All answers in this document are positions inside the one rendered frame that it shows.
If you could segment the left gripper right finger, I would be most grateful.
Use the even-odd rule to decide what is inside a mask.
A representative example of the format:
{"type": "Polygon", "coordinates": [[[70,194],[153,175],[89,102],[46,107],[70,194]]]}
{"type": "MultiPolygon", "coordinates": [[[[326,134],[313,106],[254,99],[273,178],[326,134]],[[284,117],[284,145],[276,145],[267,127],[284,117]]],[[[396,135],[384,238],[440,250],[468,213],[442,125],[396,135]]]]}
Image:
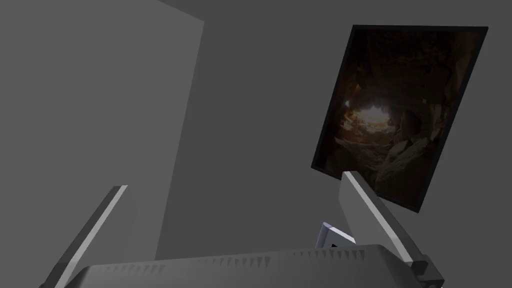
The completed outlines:
{"type": "Polygon", "coordinates": [[[422,288],[443,288],[443,276],[421,252],[381,198],[357,171],[345,171],[338,201],[358,245],[381,245],[407,265],[422,288]]]}

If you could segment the dark framed cave picture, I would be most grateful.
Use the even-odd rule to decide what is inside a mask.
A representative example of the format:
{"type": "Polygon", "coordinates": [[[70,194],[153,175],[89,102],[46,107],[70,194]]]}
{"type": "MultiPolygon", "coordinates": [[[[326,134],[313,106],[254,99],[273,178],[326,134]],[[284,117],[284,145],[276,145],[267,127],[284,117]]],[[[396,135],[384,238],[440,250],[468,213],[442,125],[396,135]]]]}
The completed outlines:
{"type": "Polygon", "coordinates": [[[418,213],[488,30],[353,25],[311,168],[418,213]]]}

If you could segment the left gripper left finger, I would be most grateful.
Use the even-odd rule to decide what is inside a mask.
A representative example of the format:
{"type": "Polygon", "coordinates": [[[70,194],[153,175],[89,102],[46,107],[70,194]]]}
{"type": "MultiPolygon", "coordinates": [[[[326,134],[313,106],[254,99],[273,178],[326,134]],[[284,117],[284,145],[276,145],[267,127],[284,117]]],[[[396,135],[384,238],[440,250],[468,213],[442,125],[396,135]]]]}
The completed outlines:
{"type": "Polygon", "coordinates": [[[135,222],[132,192],[113,186],[39,288],[81,288],[93,268],[126,262],[135,222]]]}

